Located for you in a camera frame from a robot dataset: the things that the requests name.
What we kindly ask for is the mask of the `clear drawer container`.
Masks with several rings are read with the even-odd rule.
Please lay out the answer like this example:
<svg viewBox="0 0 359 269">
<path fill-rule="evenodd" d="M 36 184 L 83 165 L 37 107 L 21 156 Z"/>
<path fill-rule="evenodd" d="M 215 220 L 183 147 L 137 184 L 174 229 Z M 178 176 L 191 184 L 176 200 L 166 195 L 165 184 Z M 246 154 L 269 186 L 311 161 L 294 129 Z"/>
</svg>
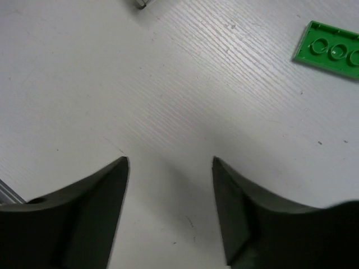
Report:
<svg viewBox="0 0 359 269">
<path fill-rule="evenodd" d="M 139 10 L 143 10 L 151 2 L 152 2 L 152 0 L 133 0 L 134 6 Z"/>
</svg>

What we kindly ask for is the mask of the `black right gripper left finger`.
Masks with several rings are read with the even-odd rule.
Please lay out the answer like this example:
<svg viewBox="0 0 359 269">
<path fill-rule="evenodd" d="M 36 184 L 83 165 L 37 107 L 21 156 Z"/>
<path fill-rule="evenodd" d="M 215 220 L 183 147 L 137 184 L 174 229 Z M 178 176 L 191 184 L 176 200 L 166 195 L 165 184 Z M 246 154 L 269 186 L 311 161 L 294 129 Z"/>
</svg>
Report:
<svg viewBox="0 0 359 269">
<path fill-rule="evenodd" d="M 57 191 L 1 206 L 2 268 L 107 268 L 126 195 L 120 157 Z"/>
</svg>

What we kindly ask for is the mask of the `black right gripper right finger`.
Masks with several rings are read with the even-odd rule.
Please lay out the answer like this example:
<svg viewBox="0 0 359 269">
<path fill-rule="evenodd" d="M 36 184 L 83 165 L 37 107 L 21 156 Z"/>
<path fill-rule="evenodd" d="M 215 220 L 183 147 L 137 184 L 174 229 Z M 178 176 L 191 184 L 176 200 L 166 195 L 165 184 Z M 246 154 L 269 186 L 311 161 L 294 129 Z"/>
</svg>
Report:
<svg viewBox="0 0 359 269">
<path fill-rule="evenodd" d="M 219 157 L 212 177 L 230 268 L 357 268 L 358 201 L 326 208 L 293 202 Z"/>
</svg>

